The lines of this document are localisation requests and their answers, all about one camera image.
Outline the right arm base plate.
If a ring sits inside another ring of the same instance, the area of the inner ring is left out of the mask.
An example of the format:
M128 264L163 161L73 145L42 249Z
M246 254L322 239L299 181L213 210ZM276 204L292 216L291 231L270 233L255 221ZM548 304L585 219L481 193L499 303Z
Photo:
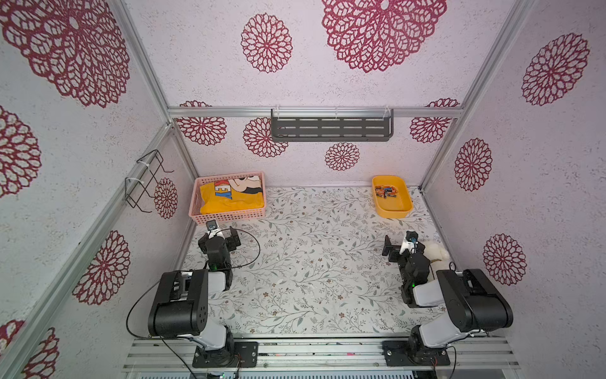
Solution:
M404 340L382 342L383 357L390 367L404 366L450 366L451 360L445 349L412 346Z

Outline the yellow plastic storage box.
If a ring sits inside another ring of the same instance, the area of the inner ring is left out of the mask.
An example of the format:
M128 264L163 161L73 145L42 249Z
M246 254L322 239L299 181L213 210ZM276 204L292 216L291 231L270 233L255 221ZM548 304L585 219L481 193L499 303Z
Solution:
M378 216L402 219L413 211L413 202L406 182L394 175L377 175L372 178L374 204Z

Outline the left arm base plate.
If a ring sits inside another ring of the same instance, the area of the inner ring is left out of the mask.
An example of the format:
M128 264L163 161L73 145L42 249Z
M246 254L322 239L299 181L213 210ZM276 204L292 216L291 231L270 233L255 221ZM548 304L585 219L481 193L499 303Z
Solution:
M258 358L257 342L228 343L213 351L198 347L193 358L193 368L254 368Z

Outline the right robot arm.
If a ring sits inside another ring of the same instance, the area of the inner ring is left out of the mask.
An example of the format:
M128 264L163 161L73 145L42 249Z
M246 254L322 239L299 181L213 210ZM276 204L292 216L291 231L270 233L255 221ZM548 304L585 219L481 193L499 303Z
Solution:
M425 245L418 233L408 231L395 245L384 238L382 255L396 263L402 279L402 300L411 308L446 306L437 319L410 331L407 350L413 354L444 352L448 344L474 333L509 328L514 321L511 306L480 269L457 272L452 268L432 271Z

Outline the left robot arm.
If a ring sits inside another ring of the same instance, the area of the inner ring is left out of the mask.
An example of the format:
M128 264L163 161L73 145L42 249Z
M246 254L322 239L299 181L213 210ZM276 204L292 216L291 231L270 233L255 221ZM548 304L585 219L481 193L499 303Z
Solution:
M209 230L199 240L208 259L204 268L162 274L148 316L149 334L186 339L204 352L231 354L233 333L211 319L208 300L230 290L234 277L230 253L239 246L235 228Z

